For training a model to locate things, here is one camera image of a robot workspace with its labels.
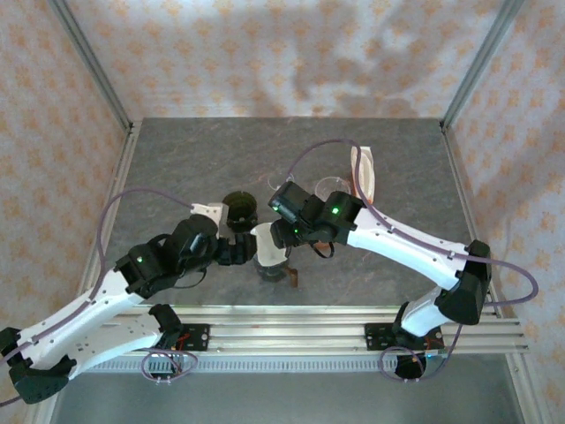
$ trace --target patterned wallpaper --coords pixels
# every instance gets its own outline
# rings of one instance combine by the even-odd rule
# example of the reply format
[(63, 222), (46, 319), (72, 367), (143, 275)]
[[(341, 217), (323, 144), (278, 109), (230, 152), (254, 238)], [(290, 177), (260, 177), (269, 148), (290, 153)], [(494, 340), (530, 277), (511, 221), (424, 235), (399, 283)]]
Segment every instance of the patterned wallpaper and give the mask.
[[(456, 121), (451, 140), (482, 237), (539, 280), (515, 307), (535, 353), (554, 422), (565, 417), (565, 10), (526, 2)], [(507, 299), (527, 282), (500, 273)]]
[[(0, 4), (0, 328), (74, 298), (124, 134), (47, 1)], [(15, 395), (0, 370), (0, 398)], [(23, 403), (0, 422), (23, 422)]]
[(502, 0), (70, 0), (130, 119), (442, 117)]

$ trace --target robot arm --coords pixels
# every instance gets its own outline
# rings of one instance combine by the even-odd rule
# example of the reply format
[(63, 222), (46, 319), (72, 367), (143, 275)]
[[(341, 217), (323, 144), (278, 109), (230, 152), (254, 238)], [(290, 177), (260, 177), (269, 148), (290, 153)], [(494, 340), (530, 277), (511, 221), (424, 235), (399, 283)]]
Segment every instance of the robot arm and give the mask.
[[(393, 328), (399, 345), (411, 347), (419, 337), (445, 322), (478, 323), (490, 283), (490, 266), (434, 252), (385, 229), (363, 202), (347, 193), (334, 192), (326, 202), (287, 182), (269, 201), (282, 216), (271, 226), (278, 247), (321, 241), (360, 247), (382, 254), (427, 276), (438, 287), (421, 299), (402, 305)], [(385, 216), (394, 227), (414, 238), (450, 250), (453, 254), (488, 257), (489, 247), (477, 240), (465, 246), (415, 230)]]
[[(213, 261), (234, 265), (253, 257), (257, 250), (254, 236), (238, 234), (235, 243), (219, 237), (218, 228), (225, 218), (222, 205), (193, 205), (192, 212), (170, 235), (134, 246), (106, 273), (96, 292), (85, 292), (32, 327), (0, 331), (0, 352), (4, 357), (31, 342), (8, 360), (12, 383), (26, 403), (49, 398), (83, 371), (125, 352), (171, 347), (182, 325), (168, 305), (155, 305), (127, 328), (118, 325), (102, 330), (101, 326), (157, 292), (173, 287), (184, 274), (205, 271)], [(64, 325), (59, 329), (37, 338), (60, 322)]]

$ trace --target gray floor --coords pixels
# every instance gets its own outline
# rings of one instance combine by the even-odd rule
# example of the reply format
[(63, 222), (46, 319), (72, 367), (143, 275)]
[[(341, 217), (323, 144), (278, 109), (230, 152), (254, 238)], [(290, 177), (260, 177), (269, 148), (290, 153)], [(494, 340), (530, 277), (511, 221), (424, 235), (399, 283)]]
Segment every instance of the gray floor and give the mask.
[(456, 356), (435, 379), (376, 374), (189, 375), (157, 387), (140, 375), (82, 375), (51, 424), (519, 424), (502, 356)]
[[(438, 122), (431, 119), (182, 118), (146, 119), (126, 187), (152, 186), (190, 202), (221, 201), (236, 190), (259, 202), (260, 222), (277, 215), (267, 206), (267, 178), (286, 170), (300, 151), (330, 138), (371, 146), (375, 204), (395, 219), (445, 239), (468, 242), (463, 211)], [(350, 176), (350, 148), (327, 146), (299, 164), (298, 184), (313, 193), (330, 175)], [(122, 201), (109, 243), (109, 265), (130, 247), (172, 231), (186, 209), (152, 194)], [(168, 290), (151, 301), (190, 305), (400, 305), (433, 285), (420, 274), (377, 254), (337, 247), (324, 261), (307, 246), (295, 249), (291, 265), (300, 287), (261, 282), (249, 262), (211, 266), (206, 280), (189, 291)], [(190, 284), (197, 275), (180, 284)]]

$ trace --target table surface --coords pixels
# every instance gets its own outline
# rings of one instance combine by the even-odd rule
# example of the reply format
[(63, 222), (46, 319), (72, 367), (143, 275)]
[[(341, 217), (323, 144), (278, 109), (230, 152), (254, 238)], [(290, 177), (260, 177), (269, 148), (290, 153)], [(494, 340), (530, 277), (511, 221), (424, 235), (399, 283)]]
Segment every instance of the table surface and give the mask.
[[(132, 158), (126, 188), (151, 186), (187, 202), (219, 202), (236, 190), (257, 199), (260, 223), (278, 215), (267, 205), (274, 191), (269, 175), (288, 169), (314, 142), (348, 138), (370, 146), (375, 168), (375, 206), (384, 214), (434, 236), (470, 241), (463, 208), (439, 124), (433, 119), (340, 118), (151, 118), (145, 119)], [(350, 147), (329, 145), (313, 151), (293, 172), (313, 193), (327, 176), (349, 178)], [(189, 216), (186, 208), (153, 194), (124, 198), (110, 237), (108, 264), (153, 236), (171, 232)], [(191, 290), (169, 289), (150, 303), (176, 305), (401, 305), (433, 284), (411, 269), (378, 254), (337, 246), (335, 257), (319, 258), (309, 246), (295, 248), (290, 280), (261, 281), (252, 261), (208, 268)], [(177, 285), (192, 284), (200, 274)]]

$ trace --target orange floral pattern wall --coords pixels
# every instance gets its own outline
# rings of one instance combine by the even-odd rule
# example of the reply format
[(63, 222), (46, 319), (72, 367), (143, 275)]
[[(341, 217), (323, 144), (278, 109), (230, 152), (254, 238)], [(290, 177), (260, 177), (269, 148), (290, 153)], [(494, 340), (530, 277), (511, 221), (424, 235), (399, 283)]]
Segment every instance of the orange floral pattern wall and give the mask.
[(502, 0), (69, 2), (143, 117), (442, 117)]
[[(554, 422), (565, 417), (564, 44), (562, 2), (526, 2), (450, 134), (481, 237), (539, 280), (515, 311)], [(500, 279), (507, 299), (529, 290), (514, 272)]]
[[(124, 132), (47, 1), (0, 3), (0, 328), (76, 295)], [(7, 367), (0, 399), (16, 393)], [(26, 405), (0, 410), (23, 422)]]

